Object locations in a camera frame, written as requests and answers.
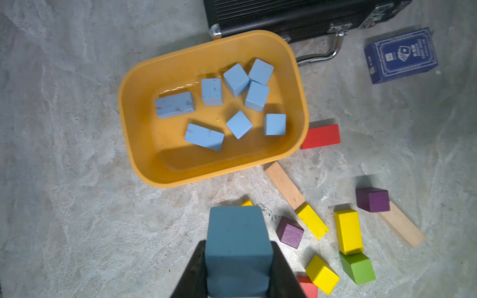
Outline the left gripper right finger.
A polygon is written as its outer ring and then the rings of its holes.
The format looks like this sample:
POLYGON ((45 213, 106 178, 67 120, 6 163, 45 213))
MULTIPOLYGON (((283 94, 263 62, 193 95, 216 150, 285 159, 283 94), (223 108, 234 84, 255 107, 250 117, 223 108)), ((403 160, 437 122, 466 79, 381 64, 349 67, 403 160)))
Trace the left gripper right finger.
POLYGON ((270 270, 270 298, 306 298, 278 244, 272 242, 273 261, 270 270))

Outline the light blue block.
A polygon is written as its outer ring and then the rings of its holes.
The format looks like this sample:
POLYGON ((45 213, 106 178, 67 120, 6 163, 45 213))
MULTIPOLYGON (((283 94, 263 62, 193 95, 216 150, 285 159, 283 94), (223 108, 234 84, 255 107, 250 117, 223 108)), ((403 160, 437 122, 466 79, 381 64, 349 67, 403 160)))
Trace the light blue block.
POLYGON ((167 119, 195 112, 195 103, 190 91, 178 93, 155 100, 159 119, 167 119))
POLYGON ((262 112, 267 102, 270 88, 255 81, 250 83, 245 107, 256 112, 262 112))
POLYGON ((221 151, 224 139, 224 133, 192 123, 188 124, 185 134, 186 142, 217 152, 221 151))

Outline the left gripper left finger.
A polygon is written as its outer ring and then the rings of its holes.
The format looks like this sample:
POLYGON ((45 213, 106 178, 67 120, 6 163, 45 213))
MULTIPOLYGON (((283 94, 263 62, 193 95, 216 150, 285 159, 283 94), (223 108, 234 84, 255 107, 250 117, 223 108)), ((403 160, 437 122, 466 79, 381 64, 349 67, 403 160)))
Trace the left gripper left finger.
POLYGON ((198 243, 171 298, 207 298, 206 241, 198 243))

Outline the light blue cube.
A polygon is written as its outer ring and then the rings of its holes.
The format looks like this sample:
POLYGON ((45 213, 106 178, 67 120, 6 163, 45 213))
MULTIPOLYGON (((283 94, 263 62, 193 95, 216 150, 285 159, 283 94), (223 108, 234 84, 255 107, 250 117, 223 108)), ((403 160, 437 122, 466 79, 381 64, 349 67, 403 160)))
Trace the light blue cube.
POLYGON ((273 248, 261 208, 211 208, 204 256, 212 298, 265 296, 273 248))
POLYGON ((201 98, 205 106, 221 106, 222 81, 220 78, 205 78, 201 81, 201 98))
POLYGON ((264 118, 264 135, 278 136, 286 134, 285 114, 266 114, 264 118))
POLYGON ((223 77, 234 98, 239 97, 250 84, 250 78, 239 63, 227 70, 223 77))
POLYGON ((272 77, 274 66, 256 58, 251 70, 248 73, 248 77, 257 83, 267 85, 272 77))
POLYGON ((253 124, 248 120, 242 111, 239 111, 226 122, 226 126, 232 132, 234 137, 237 140, 240 140, 247 132, 252 129, 253 124))

